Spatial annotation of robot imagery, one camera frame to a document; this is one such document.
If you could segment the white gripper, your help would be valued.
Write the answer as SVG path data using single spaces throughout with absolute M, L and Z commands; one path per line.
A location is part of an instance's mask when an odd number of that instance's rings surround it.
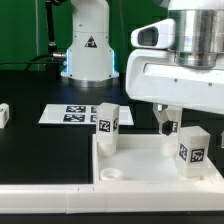
M 224 55 L 210 69 L 178 66 L 174 59 L 170 51 L 137 49 L 130 54 L 126 70 L 128 96 L 154 103 L 159 133 L 167 136 L 173 124 L 167 105 L 224 114 Z

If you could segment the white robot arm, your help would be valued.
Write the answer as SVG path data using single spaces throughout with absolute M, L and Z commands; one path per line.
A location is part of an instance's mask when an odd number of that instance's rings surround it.
M 154 0 L 166 19 L 131 33 L 126 70 L 130 98 L 152 102 L 166 121 L 169 106 L 224 115 L 224 0 Z M 102 86 L 117 76 L 109 46 L 106 0 L 71 0 L 73 40 L 63 79 Z

